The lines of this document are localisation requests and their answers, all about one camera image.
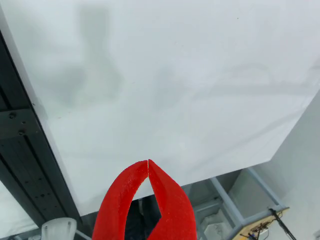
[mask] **white table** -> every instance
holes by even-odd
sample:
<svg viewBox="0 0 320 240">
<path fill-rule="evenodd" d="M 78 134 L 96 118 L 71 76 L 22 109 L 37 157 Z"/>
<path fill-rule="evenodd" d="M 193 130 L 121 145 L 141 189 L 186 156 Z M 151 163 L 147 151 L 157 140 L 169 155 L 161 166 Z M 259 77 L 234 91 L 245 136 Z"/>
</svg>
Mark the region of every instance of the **white table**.
<svg viewBox="0 0 320 240">
<path fill-rule="evenodd" d="M 180 185 L 269 161 L 319 89 L 318 1 L 0 4 L 82 216 L 140 160 Z"/>
</svg>

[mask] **white wall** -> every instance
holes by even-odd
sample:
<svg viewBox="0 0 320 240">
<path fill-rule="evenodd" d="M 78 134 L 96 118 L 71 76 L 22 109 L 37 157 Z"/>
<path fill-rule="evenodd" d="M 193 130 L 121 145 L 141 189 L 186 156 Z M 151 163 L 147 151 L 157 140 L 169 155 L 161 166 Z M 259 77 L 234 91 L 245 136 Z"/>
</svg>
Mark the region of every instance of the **white wall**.
<svg viewBox="0 0 320 240">
<path fill-rule="evenodd" d="M 281 145 L 271 161 L 254 167 L 266 183 L 290 207 L 282 220 L 297 239 L 314 240 L 320 230 L 320 93 L 311 102 L 292 132 Z M 232 190 L 236 201 L 243 195 L 255 191 L 245 184 L 246 177 L 240 176 L 242 184 Z M 258 198 L 255 204 L 247 203 L 240 210 L 250 214 L 251 209 L 268 203 Z M 278 224 L 270 227 L 268 240 L 288 239 Z"/>
</svg>

